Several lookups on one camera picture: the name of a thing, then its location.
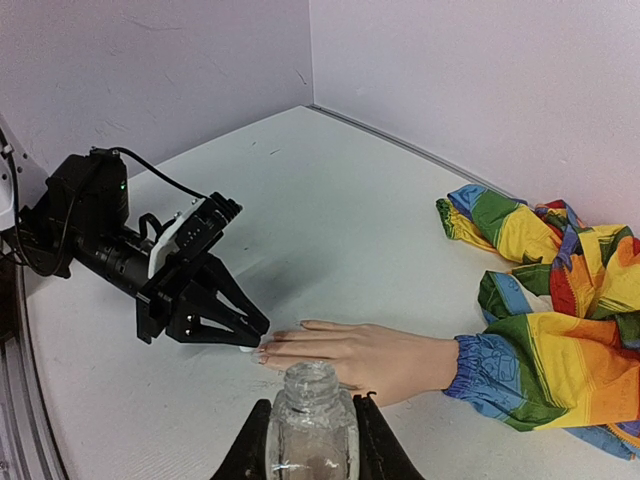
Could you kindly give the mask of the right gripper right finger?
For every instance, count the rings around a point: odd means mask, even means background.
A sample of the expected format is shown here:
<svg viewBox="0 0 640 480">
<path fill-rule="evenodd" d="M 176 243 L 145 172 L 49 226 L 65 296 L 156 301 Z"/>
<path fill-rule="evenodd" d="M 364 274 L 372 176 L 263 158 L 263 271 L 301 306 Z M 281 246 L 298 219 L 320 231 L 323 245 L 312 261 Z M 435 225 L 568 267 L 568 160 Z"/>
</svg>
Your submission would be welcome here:
<svg viewBox="0 0 640 480">
<path fill-rule="evenodd" d="M 376 405 L 373 393 L 353 397 L 359 429 L 359 478 L 424 480 Z"/>
</svg>

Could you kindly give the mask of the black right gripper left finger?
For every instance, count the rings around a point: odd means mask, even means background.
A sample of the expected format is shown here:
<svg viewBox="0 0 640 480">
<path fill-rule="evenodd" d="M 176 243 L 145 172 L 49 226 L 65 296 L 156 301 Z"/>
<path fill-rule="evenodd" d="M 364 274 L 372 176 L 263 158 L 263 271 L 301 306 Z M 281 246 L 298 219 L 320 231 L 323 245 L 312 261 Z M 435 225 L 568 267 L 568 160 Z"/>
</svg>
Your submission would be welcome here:
<svg viewBox="0 0 640 480">
<path fill-rule="evenodd" d="M 266 438 L 271 402 L 256 402 L 229 452 L 211 480 L 264 480 Z"/>
</svg>

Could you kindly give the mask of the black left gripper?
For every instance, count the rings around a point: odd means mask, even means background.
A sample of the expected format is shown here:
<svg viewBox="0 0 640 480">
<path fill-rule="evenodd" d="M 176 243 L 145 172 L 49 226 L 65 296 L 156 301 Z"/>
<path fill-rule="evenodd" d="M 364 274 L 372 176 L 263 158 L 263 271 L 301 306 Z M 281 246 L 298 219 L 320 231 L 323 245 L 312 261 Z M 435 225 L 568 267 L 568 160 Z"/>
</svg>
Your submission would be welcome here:
<svg viewBox="0 0 640 480">
<path fill-rule="evenodd" d="M 71 155 L 45 180 L 46 191 L 30 208 L 17 213 L 20 259 L 42 277 L 68 279 L 73 260 L 132 298 L 153 295 L 144 288 L 172 254 L 153 258 L 152 250 L 170 223 L 152 214 L 129 218 L 127 168 L 116 149 L 94 148 L 86 156 Z M 245 295 L 223 262 L 204 253 L 187 268 L 186 286 L 176 304 L 176 317 L 165 333 L 183 344 L 256 347 L 270 327 L 269 319 Z"/>
</svg>

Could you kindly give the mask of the clear nail polish bottle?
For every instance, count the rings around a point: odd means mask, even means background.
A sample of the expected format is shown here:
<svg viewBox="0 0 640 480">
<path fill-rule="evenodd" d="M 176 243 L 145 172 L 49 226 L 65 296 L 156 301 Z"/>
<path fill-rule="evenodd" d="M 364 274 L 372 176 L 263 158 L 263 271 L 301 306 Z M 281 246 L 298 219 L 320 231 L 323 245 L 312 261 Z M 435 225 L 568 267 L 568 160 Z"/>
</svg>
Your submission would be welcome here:
<svg viewBox="0 0 640 480">
<path fill-rule="evenodd" d="M 269 479 L 359 477 L 359 428 L 350 394 L 325 362 L 288 368 L 267 428 Z"/>
</svg>

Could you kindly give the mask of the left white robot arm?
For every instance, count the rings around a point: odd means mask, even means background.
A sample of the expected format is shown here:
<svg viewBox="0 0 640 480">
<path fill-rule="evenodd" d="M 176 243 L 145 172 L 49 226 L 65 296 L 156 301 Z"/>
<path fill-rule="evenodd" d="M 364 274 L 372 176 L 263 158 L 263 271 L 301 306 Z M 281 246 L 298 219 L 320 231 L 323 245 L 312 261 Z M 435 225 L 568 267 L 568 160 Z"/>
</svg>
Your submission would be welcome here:
<svg viewBox="0 0 640 480">
<path fill-rule="evenodd" d="M 127 227 L 125 157 L 189 195 L 190 207 L 166 222 L 146 213 L 136 229 Z M 210 252 L 242 210 L 234 200 L 196 192 L 124 147 L 72 154 L 42 181 L 27 181 L 6 137 L 1 158 L 12 220 L 1 238 L 10 261 L 64 279 L 71 262 L 80 262 L 134 299 L 136 334 L 145 343 L 161 334 L 190 344 L 261 343 L 269 319 Z"/>
</svg>

